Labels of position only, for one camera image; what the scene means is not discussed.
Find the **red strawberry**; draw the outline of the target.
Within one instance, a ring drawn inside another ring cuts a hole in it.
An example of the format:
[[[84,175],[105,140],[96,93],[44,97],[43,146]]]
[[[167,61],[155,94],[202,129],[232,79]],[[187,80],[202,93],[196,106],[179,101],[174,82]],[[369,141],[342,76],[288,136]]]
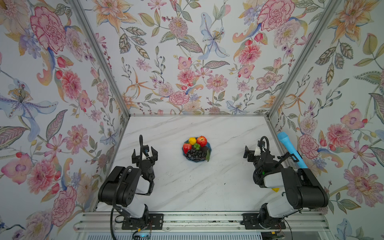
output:
[[[184,154],[187,154],[192,148],[193,148],[193,145],[191,145],[189,143],[184,143],[183,144],[183,152],[184,152]]]

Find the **blue polka dot plate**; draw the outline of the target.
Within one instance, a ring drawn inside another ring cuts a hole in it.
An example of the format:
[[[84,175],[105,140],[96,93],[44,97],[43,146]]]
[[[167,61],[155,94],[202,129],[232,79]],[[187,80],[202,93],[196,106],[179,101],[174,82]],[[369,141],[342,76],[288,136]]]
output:
[[[184,157],[192,162],[210,161],[212,148],[209,142],[205,146],[200,146],[198,143],[192,145],[190,141],[185,141],[182,147]]]

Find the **yellow lemon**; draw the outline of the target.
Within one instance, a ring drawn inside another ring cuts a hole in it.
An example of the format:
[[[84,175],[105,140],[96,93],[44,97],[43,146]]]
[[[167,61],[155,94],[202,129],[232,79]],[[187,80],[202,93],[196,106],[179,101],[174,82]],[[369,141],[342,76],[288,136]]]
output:
[[[197,143],[196,138],[189,138],[189,144],[195,145]]]

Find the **dark grape bunch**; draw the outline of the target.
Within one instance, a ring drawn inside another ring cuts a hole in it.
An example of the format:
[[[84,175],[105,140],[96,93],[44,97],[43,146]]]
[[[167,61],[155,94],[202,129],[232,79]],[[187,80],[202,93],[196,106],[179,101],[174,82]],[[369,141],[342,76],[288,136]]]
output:
[[[206,154],[204,154],[201,150],[190,150],[187,154],[185,154],[185,157],[187,160],[198,163],[198,162],[204,162],[209,161],[211,156],[211,151],[209,150]]]

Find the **black avocado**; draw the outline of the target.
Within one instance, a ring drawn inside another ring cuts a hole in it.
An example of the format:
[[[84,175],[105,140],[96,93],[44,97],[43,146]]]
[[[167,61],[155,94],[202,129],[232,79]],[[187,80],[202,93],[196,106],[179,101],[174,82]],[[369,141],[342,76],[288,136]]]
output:
[[[206,154],[209,150],[210,150],[210,148],[207,147],[207,146],[204,146],[204,147],[201,148],[201,151],[202,151],[204,154]]]

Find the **red apple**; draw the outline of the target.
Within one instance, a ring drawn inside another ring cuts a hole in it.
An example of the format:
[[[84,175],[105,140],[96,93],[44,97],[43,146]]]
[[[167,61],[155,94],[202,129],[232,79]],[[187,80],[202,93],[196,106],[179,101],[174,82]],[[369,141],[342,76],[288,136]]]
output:
[[[201,147],[205,147],[207,145],[208,141],[207,138],[204,136],[200,136],[197,138],[197,144],[199,144]]]

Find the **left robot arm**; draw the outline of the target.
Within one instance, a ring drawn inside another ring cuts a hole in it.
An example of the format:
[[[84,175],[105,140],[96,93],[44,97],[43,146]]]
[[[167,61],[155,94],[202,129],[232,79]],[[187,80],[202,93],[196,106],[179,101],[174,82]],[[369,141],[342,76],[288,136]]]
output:
[[[132,160],[137,165],[135,168],[117,166],[112,170],[99,189],[98,200],[112,206],[125,218],[147,222],[148,206],[136,196],[149,196],[154,189],[154,165],[158,160],[158,151],[145,145],[139,156],[132,155]]]

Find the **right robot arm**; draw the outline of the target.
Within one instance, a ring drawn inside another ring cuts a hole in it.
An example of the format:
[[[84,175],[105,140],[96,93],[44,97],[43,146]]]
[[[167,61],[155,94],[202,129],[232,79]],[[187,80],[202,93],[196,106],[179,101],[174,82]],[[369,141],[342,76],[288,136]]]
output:
[[[296,155],[287,152],[275,160],[266,148],[251,151],[245,147],[244,158],[255,167],[253,181],[256,185],[260,188],[284,190],[280,197],[261,206],[257,219],[252,220],[252,223],[267,229],[277,226],[284,218],[303,208],[317,209],[328,205],[328,194],[310,169],[283,167],[283,162],[289,158],[299,163]]]

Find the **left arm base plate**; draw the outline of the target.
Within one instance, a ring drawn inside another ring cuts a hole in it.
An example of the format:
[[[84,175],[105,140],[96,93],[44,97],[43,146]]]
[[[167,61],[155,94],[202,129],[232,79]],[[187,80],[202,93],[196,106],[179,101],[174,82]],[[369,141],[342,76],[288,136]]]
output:
[[[140,219],[125,218],[122,223],[122,230],[162,230],[164,214],[144,214]]]

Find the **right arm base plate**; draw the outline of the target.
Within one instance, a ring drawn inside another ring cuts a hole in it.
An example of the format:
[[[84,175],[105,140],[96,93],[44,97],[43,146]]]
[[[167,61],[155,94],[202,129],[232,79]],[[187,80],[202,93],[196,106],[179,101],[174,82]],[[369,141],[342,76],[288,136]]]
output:
[[[269,215],[260,215],[259,213],[244,213],[241,225],[246,230],[285,230],[286,225],[283,219],[271,218]]]

